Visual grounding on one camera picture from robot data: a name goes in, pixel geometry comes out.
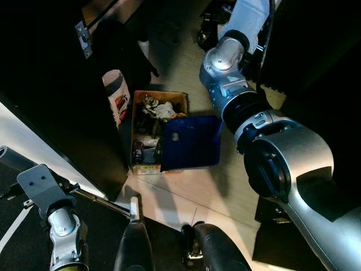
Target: metal bracket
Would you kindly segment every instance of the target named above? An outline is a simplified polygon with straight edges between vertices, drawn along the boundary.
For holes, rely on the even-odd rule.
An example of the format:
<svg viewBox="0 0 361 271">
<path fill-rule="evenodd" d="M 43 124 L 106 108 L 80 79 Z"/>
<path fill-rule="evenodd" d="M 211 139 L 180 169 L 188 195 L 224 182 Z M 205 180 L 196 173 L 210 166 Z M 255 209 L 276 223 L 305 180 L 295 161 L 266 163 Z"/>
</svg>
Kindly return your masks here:
<svg viewBox="0 0 361 271">
<path fill-rule="evenodd" d="M 26 202 L 23 202 L 24 209 L 28 209 L 34 205 L 34 202 L 31 199 L 28 199 Z"/>
<path fill-rule="evenodd" d="M 199 253 L 188 252 L 187 258 L 190 260 L 199 260 L 203 259 L 203 254 L 201 251 Z"/>
<path fill-rule="evenodd" d="M 93 51 L 91 50 L 91 41 L 90 34 L 88 29 L 84 26 L 83 21 L 80 21 L 76 26 L 75 30 L 77 32 L 79 43 L 81 45 L 81 49 L 83 50 L 85 59 L 91 56 Z"/>
<path fill-rule="evenodd" d="M 252 124 L 256 129 L 261 129 L 263 127 L 266 127 L 270 124 L 273 123 L 280 123 L 280 122 L 284 122 L 285 123 L 285 130 L 287 130 L 288 128 L 291 127 L 297 127 L 299 126 L 299 123 L 297 123 L 296 121 L 288 118 L 288 117 L 284 117 L 284 116 L 278 116 L 275 110 L 266 110 L 266 111 L 262 111 L 259 112 L 255 115 L 253 115 L 252 117 L 250 117 L 249 119 L 247 119 L 245 122 L 242 123 L 241 126 L 238 127 L 237 131 L 235 132 L 235 143 L 238 143 L 239 138 L 241 137 L 241 135 L 244 132 L 244 128 L 246 126 L 248 126 L 249 124 Z"/>
<path fill-rule="evenodd" d="M 64 193 L 45 165 L 37 165 L 21 172 L 17 176 L 17 182 L 29 199 L 39 207 L 39 214 L 42 219 L 47 218 L 48 209 L 56 202 L 67 200 L 75 206 L 75 197 Z"/>
</svg>

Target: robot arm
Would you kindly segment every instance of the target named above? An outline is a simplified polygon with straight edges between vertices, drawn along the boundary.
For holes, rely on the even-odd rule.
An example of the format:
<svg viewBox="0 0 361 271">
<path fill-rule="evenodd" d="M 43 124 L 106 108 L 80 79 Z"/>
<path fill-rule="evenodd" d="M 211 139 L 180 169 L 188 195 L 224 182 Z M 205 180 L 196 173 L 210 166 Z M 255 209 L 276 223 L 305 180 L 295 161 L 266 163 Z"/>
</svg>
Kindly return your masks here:
<svg viewBox="0 0 361 271">
<path fill-rule="evenodd" d="M 72 186 L 61 179 L 61 187 L 47 166 L 37 165 L 12 149 L 0 147 L 0 162 L 22 171 L 17 177 L 16 193 L 26 193 L 29 200 L 24 203 L 28 208 L 35 204 L 39 215 L 50 226 L 50 239 L 53 243 L 50 271 L 74 270 L 87 271 L 88 249 L 86 244 L 87 226 L 73 212 L 76 199 L 64 190 L 76 192 L 78 186 Z"/>
<path fill-rule="evenodd" d="M 332 180 L 333 156 L 318 134 L 273 110 L 241 74 L 268 17 L 268 0 L 238 0 L 200 80 L 235 135 L 251 187 L 277 202 L 329 270 L 361 270 L 361 208 Z"/>
</svg>

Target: blue plastic lid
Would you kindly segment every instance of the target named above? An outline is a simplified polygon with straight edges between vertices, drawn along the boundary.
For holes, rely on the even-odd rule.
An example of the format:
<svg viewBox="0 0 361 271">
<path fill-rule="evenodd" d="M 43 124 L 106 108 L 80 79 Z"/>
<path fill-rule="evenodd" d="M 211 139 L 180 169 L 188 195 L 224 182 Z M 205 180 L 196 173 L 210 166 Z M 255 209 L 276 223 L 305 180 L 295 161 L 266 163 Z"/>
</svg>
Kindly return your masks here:
<svg viewBox="0 0 361 271">
<path fill-rule="evenodd" d="M 222 120 L 216 116 L 187 117 L 167 123 L 161 171 L 209 167 L 219 163 Z"/>
</svg>

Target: tiled floor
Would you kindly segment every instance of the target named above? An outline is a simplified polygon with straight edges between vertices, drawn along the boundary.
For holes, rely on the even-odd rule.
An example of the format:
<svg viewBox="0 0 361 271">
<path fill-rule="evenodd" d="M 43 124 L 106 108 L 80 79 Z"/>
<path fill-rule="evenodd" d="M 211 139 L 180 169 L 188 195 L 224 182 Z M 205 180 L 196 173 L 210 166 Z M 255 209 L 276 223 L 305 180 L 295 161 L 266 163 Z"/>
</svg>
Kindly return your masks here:
<svg viewBox="0 0 361 271">
<path fill-rule="evenodd" d="M 199 15 L 207 3 L 205 0 L 165 1 L 147 25 L 149 58 L 160 74 L 159 78 L 153 78 L 151 88 L 187 93 L 190 115 L 215 114 L 207 90 L 199 80 L 204 52 L 194 42 L 194 33 L 202 21 Z M 181 25 L 172 31 L 180 40 L 178 46 L 156 37 L 155 25 L 169 20 Z M 285 95 L 271 89 L 266 91 L 271 105 L 280 108 Z M 147 176 L 130 173 L 122 192 L 126 194 L 130 187 L 142 194 L 145 216 L 177 230 L 184 223 L 200 220 L 215 224 L 234 240 L 253 270 L 269 269 L 251 262 L 259 227 L 254 220 L 258 195 L 248 184 L 243 157 L 236 152 L 227 128 L 222 132 L 221 160 L 215 167 Z"/>
</svg>

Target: black tube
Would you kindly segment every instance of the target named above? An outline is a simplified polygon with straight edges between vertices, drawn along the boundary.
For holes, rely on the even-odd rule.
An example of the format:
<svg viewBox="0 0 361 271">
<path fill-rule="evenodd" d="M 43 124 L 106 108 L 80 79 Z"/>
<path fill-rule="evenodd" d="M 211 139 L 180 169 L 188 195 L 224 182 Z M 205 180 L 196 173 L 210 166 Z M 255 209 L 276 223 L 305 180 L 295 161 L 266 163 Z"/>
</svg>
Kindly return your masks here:
<svg viewBox="0 0 361 271">
<path fill-rule="evenodd" d="M 21 172 L 37 165 L 35 162 L 6 146 L 0 147 L 0 163 Z"/>
<path fill-rule="evenodd" d="M 234 134 L 253 115 L 272 109 L 267 100 L 257 92 L 246 92 L 234 98 L 223 111 L 223 120 Z"/>
<path fill-rule="evenodd" d="M 194 228 L 207 270 L 251 271 L 236 244 L 220 228 L 211 224 L 198 224 Z"/>
<path fill-rule="evenodd" d="M 262 59 L 261 59 L 261 62 L 259 63 L 257 83 L 256 83 L 256 91 L 258 93 L 260 93 L 260 95 L 263 96 L 263 98 L 265 98 L 265 100 L 267 100 L 267 98 L 266 98 L 265 91 L 261 88 L 261 76 L 262 76 L 263 64 L 264 64 L 265 59 L 266 59 L 268 44 L 270 43 L 271 33 L 272 33 L 272 29 L 273 29 L 273 21 L 274 21 L 274 17 L 275 17 L 275 10 L 276 10 L 275 0 L 270 0 L 270 14 L 268 16 L 269 23 L 268 23 L 266 42 L 265 42 L 265 45 L 263 47 Z"/>
</svg>

